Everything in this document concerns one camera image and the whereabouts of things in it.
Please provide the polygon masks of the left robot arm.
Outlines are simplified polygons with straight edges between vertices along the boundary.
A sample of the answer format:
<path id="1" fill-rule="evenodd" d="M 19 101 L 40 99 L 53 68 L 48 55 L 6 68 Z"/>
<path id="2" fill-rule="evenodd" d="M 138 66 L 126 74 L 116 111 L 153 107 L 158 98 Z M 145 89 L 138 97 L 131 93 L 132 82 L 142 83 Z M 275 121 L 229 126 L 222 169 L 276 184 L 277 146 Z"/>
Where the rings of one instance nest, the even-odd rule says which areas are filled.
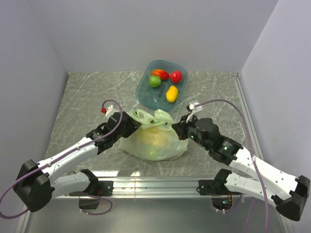
<path id="1" fill-rule="evenodd" d="M 102 194 L 98 177 L 89 169 L 63 176 L 78 163 L 111 148 L 120 138 L 128 138 L 141 126 L 126 112 L 115 112 L 107 122 L 90 131 L 65 151 L 35 163 L 25 162 L 17 176 L 14 192 L 30 212 L 45 207 L 51 199 L 70 193 L 96 196 Z"/>

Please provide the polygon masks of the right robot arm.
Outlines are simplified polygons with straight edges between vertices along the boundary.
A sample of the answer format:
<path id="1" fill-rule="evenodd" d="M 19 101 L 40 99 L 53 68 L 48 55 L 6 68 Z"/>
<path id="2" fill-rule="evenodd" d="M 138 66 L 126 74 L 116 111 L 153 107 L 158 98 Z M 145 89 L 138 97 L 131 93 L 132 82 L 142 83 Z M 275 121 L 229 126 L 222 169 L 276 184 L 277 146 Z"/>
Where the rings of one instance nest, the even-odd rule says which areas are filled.
<path id="1" fill-rule="evenodd" d="M 237 169 L 247 178 L 222 168 L 212 185 L 199 181 L 201 195 L 229 192 L 247 194 L 268 202 L 284 217 L 299 221 L 309 197 L 311 181 L 301 175 L 289 175 L 266 163 L 233 139 L 223 136 L 210 118 L 187 121 L 187 116 L 172 125 L 180 140 L 191 139 L 208 151 L 215 161 Z"/>

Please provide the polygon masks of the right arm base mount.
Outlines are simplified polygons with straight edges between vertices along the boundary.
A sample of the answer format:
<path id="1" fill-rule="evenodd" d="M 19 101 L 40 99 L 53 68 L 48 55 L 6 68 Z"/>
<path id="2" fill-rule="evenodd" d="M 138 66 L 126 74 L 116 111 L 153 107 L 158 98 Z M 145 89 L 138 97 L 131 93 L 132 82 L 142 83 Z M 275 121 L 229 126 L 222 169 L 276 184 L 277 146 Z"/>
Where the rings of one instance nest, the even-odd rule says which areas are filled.
<path id="1" fill-rule="evenodd" d="M 243 201 L 243 194 L 229 191 L 225 184 L 232 171 L 221 169 L 213 180 L 203 179 L 198 181 L 196 192 L 200 196 L 210 196 L 212 207 L 216 212 L 223 214 L 233 211 Z"/>

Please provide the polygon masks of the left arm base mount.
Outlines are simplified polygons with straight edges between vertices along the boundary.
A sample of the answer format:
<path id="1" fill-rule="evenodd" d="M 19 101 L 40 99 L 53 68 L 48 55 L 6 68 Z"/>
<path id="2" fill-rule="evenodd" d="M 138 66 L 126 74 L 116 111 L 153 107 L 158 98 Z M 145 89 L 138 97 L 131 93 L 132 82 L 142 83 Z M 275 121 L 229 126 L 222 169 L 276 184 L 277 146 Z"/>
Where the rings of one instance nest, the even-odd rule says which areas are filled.
<path id="1" fill-rule="evenodd" d="M 79 197 L 78 206 L 81 212 L 92 216 L 104 215 L 109 213 L 113 207 L 112 201 L 107 198 L 112 196 L 113 185 L 113 181 L 97 181 L 91 183 L 85 191 L 71 192 L 69 196 Z M 100 207 L 101 201 L 108 204 L 108 206 L 104 206 L 105 210 L 101 213 L 90 212 L 97 210 Z"/>

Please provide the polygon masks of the pale green plastic bag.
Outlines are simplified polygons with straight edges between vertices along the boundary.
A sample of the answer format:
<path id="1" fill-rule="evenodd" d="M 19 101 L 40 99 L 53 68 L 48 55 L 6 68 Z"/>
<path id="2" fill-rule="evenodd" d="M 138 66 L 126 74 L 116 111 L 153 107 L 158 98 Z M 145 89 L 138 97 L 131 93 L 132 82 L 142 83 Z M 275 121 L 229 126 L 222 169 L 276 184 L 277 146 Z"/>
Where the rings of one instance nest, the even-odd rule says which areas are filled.
<path id="1" fill-rule="evenodd" d="M 141 127 L 128 138 L 121 138 L 119 149 L 148 161 L 175 160 L 187 151 L 189 140 L 179 140 L 169 113 L 158 109 L 152 115 L 135 109 L 128 115 Z"/>

